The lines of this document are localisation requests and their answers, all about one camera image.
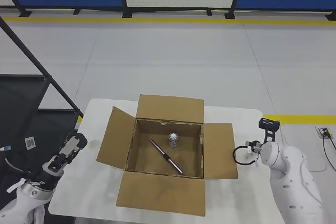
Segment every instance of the open cardboard box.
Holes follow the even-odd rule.
[[[135,118],[113,107],[97,161],[124,170],[117,206],[205,216],[204,179],[237,179],[234,148],[232,124],[204,124],[203,100],[141,95]]]

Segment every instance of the yellow floor line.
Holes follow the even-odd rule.
[[[336,26],[336,21],[298,21],[298,20],[226,20],[223,18],[81,18],[81,17],[4,17],[6,22],[50,22],[50,23],[112,23],[112,22],[150,22],[150,23],[193,23],[193,24],[262,24],[295,26]]]
[[[266,114],[265,118],[279,120],[282,124],[329,124],[336,125],[336,115],[286,115]]]

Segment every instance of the spray can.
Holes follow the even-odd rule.
[[[178,135],[176,133],[170,133],[168,136],[169,147],[177,148],[178,147]]]

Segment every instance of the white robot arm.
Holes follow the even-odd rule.
[[[253,153],[261,155],[262,163],[270,167],[271,189],[285,223],[324,224],[321,197],[306,167],[306,156],[296,147],[267,141],[267,137],[274,140],[278,122],[262,119],[259,126],[265,129],[264,143],[246,142],[245,147],[250,146]]]
[[[83,134],[72,132],[66,138],[59,153],[42,166],[30,179],[21,179],[7,191],[15,188],[17,198],[0,210],[0,224],[43,224],[44,204],[50,202],[63,168],[72,162],[78,152],[87,145]]]

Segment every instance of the white floor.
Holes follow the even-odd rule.
[[[138,100],[139,94],[158,94],[264,114],[336,115],[336,27],[10,26],[82,111],[92,98]],[[1,29],[0,73],[39,73]],[[70,108],[54,88],[41,107]],[[336,143],[336,126],[330,128]],[[315,126],[284,125],[282,134],[308,155],[311,171],[326,168],[314,177],[335,224],[336,174],[326,165]],[[331,145],[326,147],[336,164]]]

